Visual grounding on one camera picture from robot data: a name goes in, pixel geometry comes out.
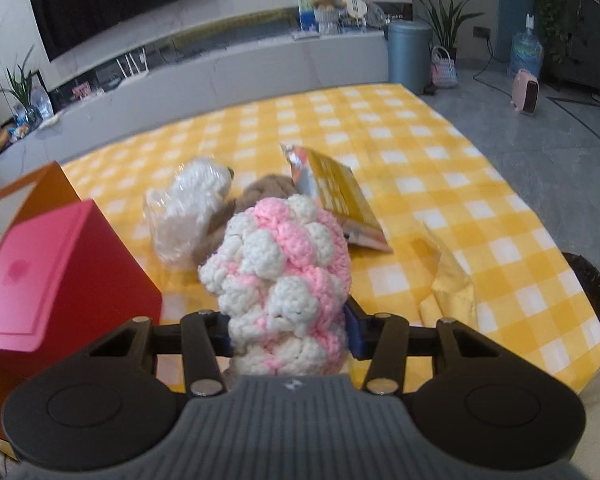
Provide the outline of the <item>grey blue trash bin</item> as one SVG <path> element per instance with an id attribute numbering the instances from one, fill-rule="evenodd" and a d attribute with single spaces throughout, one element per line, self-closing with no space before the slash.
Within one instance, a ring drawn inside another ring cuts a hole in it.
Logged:
<path id="1" fill-rule="evenodd" d="M 388 25 L 389 81 L 421 96 L 430 84 L 432 28 L 423 21 L 394 20 Z"/>

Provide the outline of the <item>white wifi router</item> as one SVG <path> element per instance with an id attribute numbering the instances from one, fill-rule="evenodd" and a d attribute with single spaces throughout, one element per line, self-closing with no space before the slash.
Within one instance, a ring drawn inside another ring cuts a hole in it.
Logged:
<path id="1" fill-rule="evenodd" d="M 144 47 L 126 52 L 116 58 L 121 73 L 121 83 L 128 84 L 149 74 L 147 53 Z"/>

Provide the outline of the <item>pink woven handbag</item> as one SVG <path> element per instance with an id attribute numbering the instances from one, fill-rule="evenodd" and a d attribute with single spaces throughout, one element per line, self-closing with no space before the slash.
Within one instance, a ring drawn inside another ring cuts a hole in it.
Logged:
<path id="1" fill-rule="evenodd" d="M 457 86 L 455 62 L 445 47 L 435 46 L 432 49 L 431 82 L 439 89 L 452 89 Z"/>

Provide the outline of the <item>brown plush toy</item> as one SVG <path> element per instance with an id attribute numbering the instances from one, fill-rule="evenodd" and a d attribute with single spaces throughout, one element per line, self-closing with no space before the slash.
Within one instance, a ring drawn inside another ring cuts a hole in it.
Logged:
<path id="1" fill-rule="evenodd" d="M 227 223 L 235 214 L 253 207 L 264 198 L 288 198 L 297 193 L 294 180 L 280 174 L 268 174 L 248 185 L 237 198 L 231 198 L 212 217 L 206 236 L 193 250 L 195 266 L 202 266 L 222 244 Z"/>

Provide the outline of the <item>black round stool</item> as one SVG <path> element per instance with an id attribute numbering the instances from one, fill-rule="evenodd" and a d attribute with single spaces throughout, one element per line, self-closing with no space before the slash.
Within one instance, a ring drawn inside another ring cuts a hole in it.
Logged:
<path id="1" fill-rule="evenodd" d="M 587 258 L 573 252 L 563 252 L 562 256 L 580 285 L 580 292 L 576 292 L 577 302 L 585 297 L 593 312 L 586 320 L 579 310 L 580 325 L 564 335 L 567 354 L 572 359 L 567 384 L 580 393 L 600 372 L 600 270 Z"/>

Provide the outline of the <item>green potted plant by bin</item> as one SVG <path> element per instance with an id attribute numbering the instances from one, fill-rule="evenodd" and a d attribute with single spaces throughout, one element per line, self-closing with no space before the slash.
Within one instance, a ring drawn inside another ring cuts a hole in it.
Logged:
<path id="1" fill-rule="evenodd" d="M 438 46 L 444 47 L 456 60 L 460 26 L 480 18 L 483 12 L 467 12 L 466 6 L 475 0 L 416 0 L 425 9 L 425 21 L 434 31 Z"/>

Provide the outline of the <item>pink small heater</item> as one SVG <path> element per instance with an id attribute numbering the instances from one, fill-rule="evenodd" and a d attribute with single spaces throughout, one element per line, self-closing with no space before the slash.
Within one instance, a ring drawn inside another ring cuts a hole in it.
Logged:
<path id="1" fill-rule="evenodd" d="M 516 73 L 512 88 L 512 104 L 518 113 L 533 115 L 539 101 L 540 86 L 536 77 L 525 68 Z"/>

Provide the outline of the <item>yellow cloth piece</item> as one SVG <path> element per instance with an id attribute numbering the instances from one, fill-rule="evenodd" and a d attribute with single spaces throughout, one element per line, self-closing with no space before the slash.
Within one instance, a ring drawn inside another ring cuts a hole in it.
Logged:
<path id="1" fill-rule="evenodd" d="M 415 240 L 421 240 L 436 253 L 430 293 L 419 303 L 422 325 L 436 326 L 442 318 L 454 318 L 476 330 L 478 328 L 477 299 L 474 283 L 457 258 L 425 223 L 413 221 Z"/>

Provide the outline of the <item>marble tv console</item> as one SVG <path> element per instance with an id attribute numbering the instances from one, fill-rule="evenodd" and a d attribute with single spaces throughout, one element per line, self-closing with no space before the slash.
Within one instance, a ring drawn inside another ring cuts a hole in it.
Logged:
<path id="1" fill-rule="evenodd" d="M 53 160 L 170 122 L 251 101 L 388 79 L 382 32 L 294 40 L 283 35 L 213 50 L 135 77 L 117 89 L 65 108 L 0 155 L 0 186 Z"/>

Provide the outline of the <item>pink white crochet item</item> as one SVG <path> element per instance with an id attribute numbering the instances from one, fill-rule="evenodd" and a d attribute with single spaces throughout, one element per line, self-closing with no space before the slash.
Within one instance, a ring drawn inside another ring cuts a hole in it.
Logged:
<path id="1" fill-rule="evenodd" d="M 198 276 L 228 318 L 230 374 L 342 369 L 351 259 L 337 220 L 312 198 L 268 197 L 234 214 Z"/>

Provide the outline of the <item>green plant in vase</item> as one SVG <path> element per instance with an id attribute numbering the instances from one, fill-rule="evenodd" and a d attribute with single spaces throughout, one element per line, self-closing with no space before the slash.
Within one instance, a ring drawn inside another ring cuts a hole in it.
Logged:
<path id="1" fill-rule="evenodd" d="M 26 123 L 31 130 L 38 128 L 42 124 L 42 116 L 38 108 L 31 102 L 31 92 L 33 89 L 33 70 L 26 70 L 27 62 L 33 52 L 31 46 L 21 63 L 16 63 L 13 70 L 6 70 L 8 87 L 0 87 L 1 94 L 10 94 L 23 107 L 26 115 Z"/>

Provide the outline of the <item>red box lid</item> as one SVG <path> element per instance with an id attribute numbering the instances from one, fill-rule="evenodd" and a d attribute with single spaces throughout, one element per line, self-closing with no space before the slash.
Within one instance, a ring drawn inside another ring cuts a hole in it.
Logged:
<path id="1" fill-rule="evenodd" d="M 92 200 L 18 224 L 0 248 L 0 350 L 68 356 L 137 316 L 161 292 Z"/>

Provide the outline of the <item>blue water jug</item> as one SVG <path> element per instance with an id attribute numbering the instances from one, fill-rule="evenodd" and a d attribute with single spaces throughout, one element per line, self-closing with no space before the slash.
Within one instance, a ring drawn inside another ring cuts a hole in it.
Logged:
<path id="1" fill-rule="evenodd" d="M 535 78 L 540 76 L 544 60 L 544 49 L 534 33 L 534 16 L 526 15 L 526 26 L 512 38 L 509 53 L 508 76 L 515 77 L 520 70 L 526 70 Z"/>

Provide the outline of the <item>gold foil snack packet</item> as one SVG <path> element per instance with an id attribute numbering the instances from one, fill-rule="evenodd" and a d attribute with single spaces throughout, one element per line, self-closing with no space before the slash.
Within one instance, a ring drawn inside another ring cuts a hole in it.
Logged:
<path id="1" fill-rule="evenodd" d="M 351 245 L 392 252 L 352 170 L 312 148 L 280 146 L 298 192 L 309 196 L 337 220 Z"/>

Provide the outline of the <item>yellow white checkered blanket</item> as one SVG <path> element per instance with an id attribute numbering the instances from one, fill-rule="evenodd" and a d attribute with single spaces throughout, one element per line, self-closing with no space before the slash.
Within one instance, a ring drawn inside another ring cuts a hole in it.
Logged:
<path id="1" fill-rule="evenodd" d="M 486 336 L 574 390 L 600 371 L 600 321 L 550 233 L 490 162 L 444 117 L 397 84 L 341 87 L 234 106 L 152 130 L 65 164 L 160 288 L 162 322 L 215 307 L 195 272 L 173 272 L 151 247 L 143 199 L 207 155 L 241 191 L 284 174 L 286 145 L 350 167 L 391 245 L 352 249 L 353 297 L 367 311 L 419 321 L 434 255 L 413 242 L 421 221 L 470 276 Z"/>

